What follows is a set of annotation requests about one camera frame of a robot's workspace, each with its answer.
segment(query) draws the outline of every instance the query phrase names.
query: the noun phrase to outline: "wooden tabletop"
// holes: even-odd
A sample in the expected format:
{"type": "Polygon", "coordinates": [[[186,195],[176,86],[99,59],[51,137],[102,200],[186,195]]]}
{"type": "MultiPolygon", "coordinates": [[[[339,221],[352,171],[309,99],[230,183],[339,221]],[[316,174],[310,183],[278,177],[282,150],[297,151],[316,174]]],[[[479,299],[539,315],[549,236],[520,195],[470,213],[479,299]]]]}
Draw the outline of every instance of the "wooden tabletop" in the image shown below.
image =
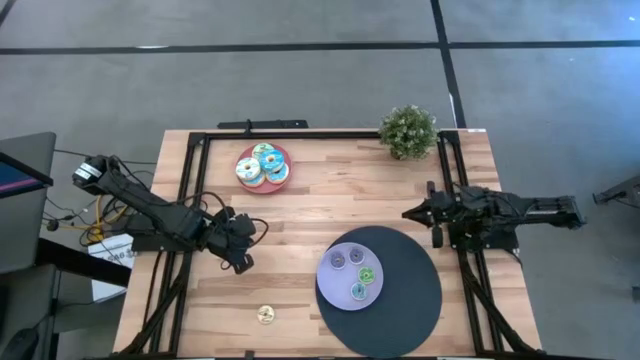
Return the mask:
{"type": "MultiPolygon", "coordinates": [[[[175,200],[178,193],[188,134],[186,130],[170,130],[164,136],[152,191],[167,200],[175,200]]],[[[469,182],[500,190],[487,133],[460,130],[460,137],[469,182]]],[[[256,356],[356,355],[324,324],[315,300],[314,278],[327,247],[345,232],[366,225],[388,226],[411,236],[438,269],[443,290],[440,319],[431,336],[407,356],[474,353],[458,261],[446,244],[448,236],[445,234],[445,247],[433,249],[430,231],[400,217],[422,202],[427,180],[433,180],[438,189],[444,188],[437,149],[423,160],[397,161],[377,140],[267,141],[289,152],[294,171],[277,194],[253,195],[240,186],[234,169],[238,154],[257,142],[262,141],[213,141],[205,190],[218,193],[237,212],[265,219],[270,231],[250,250],[255,266],[242,275],[220,270],[221,260],[208,252],[194,256],[179,356],[235,357],[244,356],[245,350],[256,351],[256,356]],[[270,325],[257,320],[263,304],[276,311],[270,325]]],[[[453,156],[450,158],[455,169],[453,156]]],[[[193,192],[195,168],[189,193],[193,192]]],[[[220,209],[215,200],[204,200],[210,212],[220,209]]],[[[526,342],[539,347],[519,264],[501,250],[485,251],[485,255],[498,308],[526,342]]],[[[136,259],[114,351],[126,346],[142,326],[155,256],[145,253],[136,259]]],[[[161,263],[154,303],[162,268],[161,263]]],[[[485,347],[490,349],[481,309],[485,347]]],[[[168,346],[169,320],[165,319],[161,349],[168,346]]]]}

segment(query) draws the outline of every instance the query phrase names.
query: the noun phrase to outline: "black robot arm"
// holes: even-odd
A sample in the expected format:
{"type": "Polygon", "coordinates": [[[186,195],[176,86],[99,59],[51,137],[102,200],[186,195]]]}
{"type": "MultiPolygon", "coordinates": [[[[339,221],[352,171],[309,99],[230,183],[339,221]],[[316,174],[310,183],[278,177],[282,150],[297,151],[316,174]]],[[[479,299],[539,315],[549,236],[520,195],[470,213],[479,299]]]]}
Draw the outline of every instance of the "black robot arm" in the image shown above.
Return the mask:
{"type": "Polygon", "coordinates": [[[212,216],[198,207],[168,202],[129,180],[115,156],[88,157],[73,174],[73,183],[92,195],[112,195],[135,209],[139,213],[135,215],[136,227],[125,230],[134,237],[152,233],[184,249],[207,248],[226,260],[237,274],[253,266],[246,251],[254,244],[251,236],[256,228],[249,216],[236,215],[231,207],[225,206],[212,216]]]}
{"type": "Polygon", "coordinates": [[[435,191],[432,182],[428,189],[429,198],[402,217],[432,228],[436,247],[442,244],[441,224],[449,224],[450,231],[468,250],[487,245],[512,250],[514,244],[501,238],[513,234],[518,225],[551,224],[577,229],[585,224],[572,196],[522,198],[477,186],[459,187],[460,191],[450,196],[435,191]]]}

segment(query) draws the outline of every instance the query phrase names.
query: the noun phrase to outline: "green plant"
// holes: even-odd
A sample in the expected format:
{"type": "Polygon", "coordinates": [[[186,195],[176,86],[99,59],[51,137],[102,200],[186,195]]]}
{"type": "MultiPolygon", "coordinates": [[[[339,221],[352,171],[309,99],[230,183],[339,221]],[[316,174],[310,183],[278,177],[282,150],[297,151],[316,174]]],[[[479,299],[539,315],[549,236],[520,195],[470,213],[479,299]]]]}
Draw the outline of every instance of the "green plant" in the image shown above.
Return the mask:
{"type": "Polygon", "coordinates": [[[421,159],[436,143],[436,117],[425,109],[407,105],[393,108],[382,119],[380,143],[389,145],[391,156],[398,160],[421,159]]]}

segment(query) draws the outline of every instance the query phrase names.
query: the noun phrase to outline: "small round object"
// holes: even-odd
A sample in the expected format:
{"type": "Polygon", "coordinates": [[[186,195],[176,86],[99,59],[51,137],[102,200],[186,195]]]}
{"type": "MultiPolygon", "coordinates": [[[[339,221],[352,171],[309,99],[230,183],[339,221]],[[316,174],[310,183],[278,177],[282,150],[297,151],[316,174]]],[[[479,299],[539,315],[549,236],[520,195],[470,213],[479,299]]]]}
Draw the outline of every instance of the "small round object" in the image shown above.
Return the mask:
{"type": "Polygon", "coordinates": [[[260,167],[267,173],[280,170],[284,166],[284,155],[278,150],[268,150],[260,156],[260,167]]]}
{"type": "Polygon", "coordinates": [[[352,247],[349,250],[349,261],[354,265],[360,265],[364,261],[364,251],[359,247],[352,247]]]}
{"type": "Polygon", "coordinates": [[[262,153],[269,150],[273,150],[273,145],[269,143],[261,143],[253,147],[251,156],[253,156],[254,159],[259,161],[262,153]]]}
{"type": "Polygon", "coordinates": [[[358,270],[358,280],[365,285],[371,284],[376,279],[376,274],[373,272],[373,269],[364,266],[358,270]]]}
{"type": "Polygon", "coordinates": [[[260,309],[258,309],[258,321],[260,324],[269,325],[273,322],[273,319],[276,317],[276,312],[269,305],[262,305],[260,309]]]}
{"type": "Polygon", "coordinates": [[[343,269],[344,266],[347,264],[346,260],[344,259],[344,255],[342,255],[340,251],[334,251],[329,256],[331,261],[331,267],[336,270],[343,269]]]}
{"type": "Polygon", "coordinates": [[[264,171],[260,171],[260,174],[258,174],[258,176],[256,176],[255,179],[253,180],[243,180],[242,183],[245,186],[248,187],[258,187],[260,185],[262,185],[262,183],[264,183],[264,180],[267,178],[267,176],[264,174],[264,171]]]}
{"type": "Polygon", "coordinates": [[[361,283],[357,282],[351,285],[351,296],[358,301],[362,301],[367,298],[367,287],[361,283]]]}
{"type": "Polygon", "coordinates": [[[236,175],[240,180],[253,180],[260,175],[260,163],[254,158],[244,158],[236,165],[236,175]]]}
{"type": "Polygon", "coordinates": [[[289,177],[289,165],[284,164],[280,170],[267,174],[267,180],[272,184],[282,184],[289,177]]]}

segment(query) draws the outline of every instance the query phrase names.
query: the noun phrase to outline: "donut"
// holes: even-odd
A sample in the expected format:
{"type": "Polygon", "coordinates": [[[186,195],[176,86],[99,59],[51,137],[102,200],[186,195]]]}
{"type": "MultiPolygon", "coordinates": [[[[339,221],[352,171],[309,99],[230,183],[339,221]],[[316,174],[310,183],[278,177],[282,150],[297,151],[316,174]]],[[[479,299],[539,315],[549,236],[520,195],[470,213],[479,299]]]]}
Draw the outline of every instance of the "donut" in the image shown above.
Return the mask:
{"type": "Polygon", "coordinates": [[[262,155],[263,152],[268,150],[273,150],[273,145],[269,143],[261,143],[253,147],[253,151],[251,152],[251,155],[253,156],[254,159],[260,160],[260,155],[262,155]]]}
{"type": "Polygon", "coordinates": [[[364,252],[358,247],[352,247],[349,251],[349,261],[354,265],[360,265],[364,261],[364,252]]]}
{"type": "Polygon", "coordinates": [[[363,283],[357,282],[351,285],[351,296],[354,299],[362,301],[367,298],[367,287],[363,283]]]}
{"type": "Polygon", "coordinates": [[[236,165],[236,175],[240,180],[253,180],[260,175],[260,163],[254,158],[244,158],[236,165]]]}
{"type": "Polygon", "coordinates": [[[267,150],[260,156],[260,167],[267,174],[278,171],[284,165],[284,156],[278,150],[267,150]]]}
{"type": "Polygon", "coordinates": [[[365,285],[371,284],[376,279],[376,274],[373,273],[373,269],[370,267],[362,267],[358,270],[358,280],[365,285]]]}
{"type": "Polygon", "coordinates": [[[329,260],[331,262],[331,267],[340,270],[344,268],[347,262],[344,260],[344,255],[340,251],[334,251],[329,254],[329,260]]]}
{"type": "Polygon", "coordinates": [[[258,187],[258,186],[262,185],[262,183],[264,183],[264,179],[266,179],[266,178],[267,177],[264,175],[264,172],[260,171],[258,176],[256,176],[254,179],[252,179],[252,180],[242,180],[242,183],[245,184],[248,187],[258,187]]]}
{"type": "Polygon", "coordinates": [[[289,177],[289,165],[284,164],[280,170],[267,174],[267,180],[272,184],[282,184],[289,177]]]}

